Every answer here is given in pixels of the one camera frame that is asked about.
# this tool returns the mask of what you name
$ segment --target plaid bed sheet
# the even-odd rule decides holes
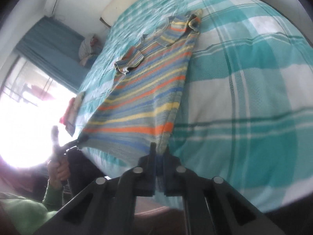
[[[259,0],[139,0],[111,28],[81,86],[76,135],[113,84],[114,62],[171,15],[203,9],[174,130],[172,154],[198,175],[219,175],[261,211],[313,191],[313,49]],[[134,163],[84,153],[111,177]],[[178,207],[178,198],[155,200]]]

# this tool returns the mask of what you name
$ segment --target bed sheet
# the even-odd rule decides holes
[[[169,141],[198,175],[222,176],[261,211],[313,191],[313,50],[281,14],[259,0],[139,0],[109,32],[83,82],[76,136],[110,92],[114,62],[168,16],[203,9],[200,36]],[[84,148],[108,176],[127,158]],[[165,205],[178,198],[157,193]]]

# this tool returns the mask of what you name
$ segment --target shirt sleeve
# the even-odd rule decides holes
[[[48,181],[46,194],[42,201],[48,211],[59,210],[62,207],[63,189],[63,187],[60,190],[54,189]]]

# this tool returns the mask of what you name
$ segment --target green shirt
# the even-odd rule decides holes
[[[49,183],[43,202],[0,192],[0,202],[21,235],[31,235],[62,207],[63,189]]]

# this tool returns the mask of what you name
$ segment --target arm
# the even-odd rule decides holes
[[[67,157],[63,156],[59,162],[48,163],[49,181],[43,204],[51,210],[59,210],[62,207],[63,185],[61,181],[67,180],[70,176]]]

